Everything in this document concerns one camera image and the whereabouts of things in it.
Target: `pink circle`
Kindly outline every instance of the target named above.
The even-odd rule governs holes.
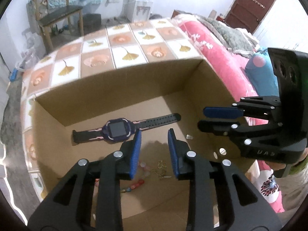
[[[265,59],[262,56],[255,56],[252,61],[258,68],[261,68],[265,65]]]

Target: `black chair cushion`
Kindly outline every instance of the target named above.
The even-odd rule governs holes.
[[[81,10],[82,6],[77,5],[68,5],[55,11],[51,12],[50,14],[44,16],[42,19],[38,20],[38,23],[41,27],[45,27],[47,25],[53,24],[54,22],[60,20],[61,18],[65,18],[67,15],[72,14]]]

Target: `watch screen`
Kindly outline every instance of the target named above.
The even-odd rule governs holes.
[[[109,124],[111,131],[111,137],[125,136],[127,135],[124,122],[116,122]]]

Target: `watch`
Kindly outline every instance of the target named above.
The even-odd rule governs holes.
[[[73,140],[75,143],[100,140],[121,142],[127,140],[131,135],[135,134],[137,129],[148,130],[178,122],[180,120],[181,115],[178,113],[134,122],[131,122],[125,118],[118,118],[109,120],[103,127],[100,128],[80,132],[73,130]]]

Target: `brown door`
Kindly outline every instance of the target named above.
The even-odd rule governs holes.
[[[275,0],[235,0],[225,23],[253,33]]]

